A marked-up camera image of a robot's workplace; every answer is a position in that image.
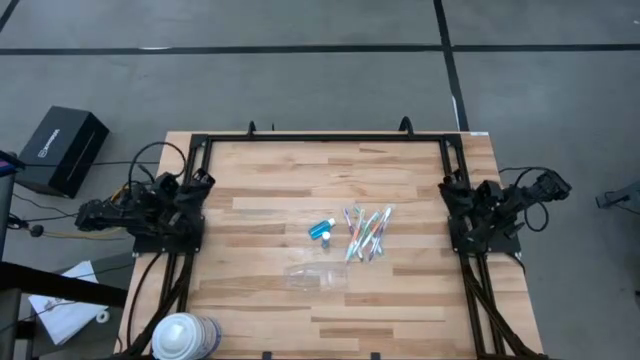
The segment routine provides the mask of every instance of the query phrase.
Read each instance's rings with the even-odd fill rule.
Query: white label
[[[202,338],[202,344],[198,348],[195,359],[203,359],[216,351],[218,345],[220,345],[220,339],[222,334],[220,332],[220,326],[211,318],[198,317],[200,323],[204,327],[204,333]]]
[[[38,157],[39,158],[44,159],[45,157],[47,157],[47,153],[49,152],[49,146],[51,146],[51,143],[53,142],[53,140],[56,139],[56,136],[58,136],[59,132],[60,132],[60,129],[53,130],[53,134],[51,134],[51,136],[49,137],[49,140],[47,141],[47,143],[44,145],[42,150],[40,150],[40,152],[38,152]]]

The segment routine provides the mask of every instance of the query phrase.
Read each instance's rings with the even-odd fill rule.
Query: butcher block tabletop
[[[170,132],[166,141],[186,154],[191,135]],[[499,181],[489,136],[461,137],[473,185]],[[180,156],[165,147],[159,173],[181,168]],[[266,351],[274,359],[369,359],[372,352],[383,359],[475,358],[460,263],[437,187],[444,175],[437,143],[221,142],[213,144],[209,172],[216,184],[203,208],[206,233],[187,311],[220,323],[222,342],[213,358],[257,359]],[[343,286],[291,287],[288,267],[344,266],[350,235],[342,209],[355,204],[369,215],[395,206],[384,255],[352,260]],[[326,251],[308,230],[329,218],[337,223]],[[136,261],[125,314],[153,256]],[[157,310],[166,259],[141,287],[133,338]],[[489,256],[489,268],[502,315],[525,344],[542,352],[522,269],[499,254]],[[123,340],[127,321],[123,317]]]

